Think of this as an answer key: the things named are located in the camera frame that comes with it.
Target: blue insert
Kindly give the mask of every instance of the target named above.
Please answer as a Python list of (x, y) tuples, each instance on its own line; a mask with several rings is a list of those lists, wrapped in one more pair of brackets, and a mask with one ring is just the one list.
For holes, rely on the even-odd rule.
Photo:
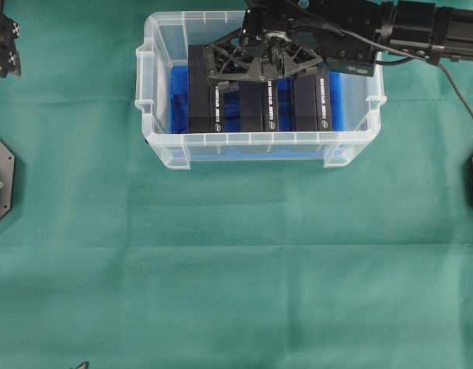
[[(277, 84), (279, 100), (280, 131), (292, 131), (291, 80), (283, 79)], [(341, 76), (330, 73), (330, 97), (334, 131), (343, 131)], [(172, 126), (171, 133), (188, 131), (188, 67), (173, 67), (171, 85)], [(240, 132), (239, 93), (225, 95), (225, 132)]]

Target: transparent plastic container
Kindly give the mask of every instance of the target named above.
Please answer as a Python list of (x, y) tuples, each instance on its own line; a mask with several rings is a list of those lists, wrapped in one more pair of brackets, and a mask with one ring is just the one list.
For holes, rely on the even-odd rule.
[(344, 131), (279, 133), (170, 134), (171, 70), (187, 65), (188, 45), (213, 42), (241, 27), (244, 12), (159, 12), (145, 23), (137, 49), (137, 95), (142, 133), (166, 167), (190, 169), (192, 161), (322, 160), (343, 167), (358, 156), (381, 129), (386, 102), (383, 74), (373, 78), (341, 75)]

